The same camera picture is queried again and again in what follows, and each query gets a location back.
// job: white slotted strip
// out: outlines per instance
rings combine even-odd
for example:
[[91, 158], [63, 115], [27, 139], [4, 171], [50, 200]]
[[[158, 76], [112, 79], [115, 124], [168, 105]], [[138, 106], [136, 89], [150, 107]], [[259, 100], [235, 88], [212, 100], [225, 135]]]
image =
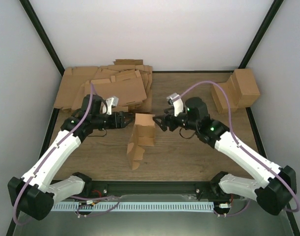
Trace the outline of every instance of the white slotted strip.
[[[100, 202], [95, 206], [84, 206], [80, 211], [105, 211], [113, 206], [114, 202]], [[75, 211], [79, 202], [60, 202], [53, 206], [52, 211]], [[186, 211], [186, 212], [213, 212], [214, 204], [209, 202], [122, 202], [113, 211], [116, 212], [151, 212], [151, 211]]]

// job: black frame bar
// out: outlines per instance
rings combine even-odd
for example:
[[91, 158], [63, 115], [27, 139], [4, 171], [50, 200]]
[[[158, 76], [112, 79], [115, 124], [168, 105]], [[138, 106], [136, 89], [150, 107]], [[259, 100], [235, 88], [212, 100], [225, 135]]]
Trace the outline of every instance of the black frame bar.
[[[34, 25], [37, 33], [42, 39], [46, 49], [48, 50], [53, 62], [55, 63], [60, 74], [63, 75], [64, 67], [55, 52], [47, 34], [42, 27], [35, 11], [29, 0], [19, 0], [22, 4], [24, 10], [26, 11], [28, 17], [30, 18], [32, 24]], [[248, 62], [250, 61], [253, 53], [258, 47], [261, 39], [263, 38], [265, 32], [267, 31], [269, 25], [271, 24], [274, 16], [281, 7], [284, 0], [274, 0], [269, 11], [267, 12], [258, 32], [256, 33], [250, 47], [248, 48], [240, 66], [238, 68], [246, 68]], [[154, 71], [153, 73], [219, 73], [219, 72], [232, 72], [232, 71]], [[266, 157], [266, 153], [263, 148], [263, 144], [251, 111], [251, 108], [246, 108], [251, 129], [256, 141], [258, 152], [263, 157]], [[41, 149], [40, 156], [44, 154], [50, 144], [50, 140], [53, 134], [55, 123], [58, 117], [59, 109], [54, 109], [50, 123], [46, 132], [45, 140]], [[95, 181], [93, 183], [99, 189], [106, 189], [108, 194], [114, 195], [124, 195], [124, 194], [198, 194], [196, 189], [199, 188], [204, 195], [200, 194], [200, 197], [206, 197], [211, 200], [211, 196], [208, 195], [208, 191], [204, 192], [203, 189], [208, 189], [209, 182], [140, 182], [140, 181]], [[287, 213], [293, 233], [295, 236], [300, 236], [300, 232], [295, 221], [294, 215], [292, 213]], [[13, 220], [10, 223], [7, 236], [12, 236], [14, 233], [15, 224]]]

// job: wooden table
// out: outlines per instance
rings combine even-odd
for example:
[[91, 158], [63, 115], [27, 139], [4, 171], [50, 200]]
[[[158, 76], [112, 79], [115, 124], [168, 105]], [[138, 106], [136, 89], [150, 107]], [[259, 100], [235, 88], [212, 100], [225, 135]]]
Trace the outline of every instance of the wooden table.
[[[225, 82], [229, 73], [155, 73], [153, 74], [153, 114], [163, 114], [168, 108], [166, 97], [174, 92], [181, 93], [189, 86], [211, 80]], [[210, 85], [196, 87], [184, 97], [199, 96], [208, 106], [212, 118], [228, 125], [228, 115], [218, 114], [211, 96]], [[63, 121], [70, 113], [60, 111], [52, 141], [56, 137]], [[236, 135], [256, 150], [245, 109], [239, 109], [232, 115]], [[55, 179], [68, 178], [74, 172], [84, 173], [94, 180], [151, 180], [151, 181], [209, 181], [220, 171], [227, 171], [240, 177], [249, 177], [241, 167], [230, 158], [195, 136], [186, 140], [179, 136], [178, 130], [163, 132], [156, 127], [154, 147], [143, 147], [145, 153], [140, 167], [132, 171], [126, 156], [127, 144], [132, 133], [130, 124], [125, 129], [108, 130], [105, 137], [87, 137], [85, 141], [66, 160]], [[189, 136], [192, 131], [184, 131]]]

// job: robotic arm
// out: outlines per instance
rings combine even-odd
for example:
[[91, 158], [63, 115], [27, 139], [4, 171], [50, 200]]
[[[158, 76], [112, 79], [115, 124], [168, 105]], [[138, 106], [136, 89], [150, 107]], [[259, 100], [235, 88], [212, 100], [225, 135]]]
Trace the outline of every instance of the robotic arm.
[[289, 166], [282, 168], [267, 160], [238, 138], [236, 143], [226, 125], [210, 118], [207, 106], [201, 98], [189, 98], [184, 106], [180, 96], [174, 93], [167, 97], [167, 101], [171, 108], [166, 109], [164, 115], [153, 117], [163, 131], [167, 128], [174, 131], [178, 127], [194, 130], [200, 141], [227, 155], [253, 177], [247, 179], [220, 172], [211, 180], [212, 191], [218, 196], [232, 193], [253, 199], [266, 212], [278, 215], [292, 199], [292, 195], [270, 171], [242, 150], [241, 146], [284, 179], [294, 193], [295, 171]]
[[[82, 107], [75, 111], [71, 117], [65, 120], [61, 126], [56, 139], [48, 148], [39, 161], [20, 179], [13, 177], [8, 183], [8, 190], [12, 205], [23, 188], [28, 183], [18, 204], [18, 210], [42, 220], [51, 211], [54, 204], [81, 194], [88, 196], [91, 192], [92, 179], [81, 173], [74, 173], [68, 179], [51, 184], [55, 174], [66, 161], [68, 156], [93, 132], [94, 129], [118, 129], [126, 127], [133, 118], [124, 112], [112, 112], [112, 107], [118, 103], [118, 98], [113, 96], [104, 101], [100, 96], [93, 95], [92, 104], [83, 123], [72, 135], [68, 136], [61, 144], [59, 142], [80, 122], [88, 108], [90, 95], [83, 99]], [[104, 102], [103, 113], [100, 113], [102, 102]], [[41, 165], [37, 174], [36, 168]]]

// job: white wall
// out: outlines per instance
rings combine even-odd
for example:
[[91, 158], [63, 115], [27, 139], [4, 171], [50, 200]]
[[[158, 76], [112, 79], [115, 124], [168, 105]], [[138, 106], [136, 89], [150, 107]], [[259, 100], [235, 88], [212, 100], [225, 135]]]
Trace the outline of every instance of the white wall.
[[7, 183], [38, 159], [60, 75], [19, 1], [0, 1], [0, 236], [12, 217]]
[[268, 158], [296, 170], [300, 199], [300, 0], [284, 1], [248, 66], [262, 93], [252, 109]]
[[239, 66], [273, 0], [31, 0], [64, 66]]

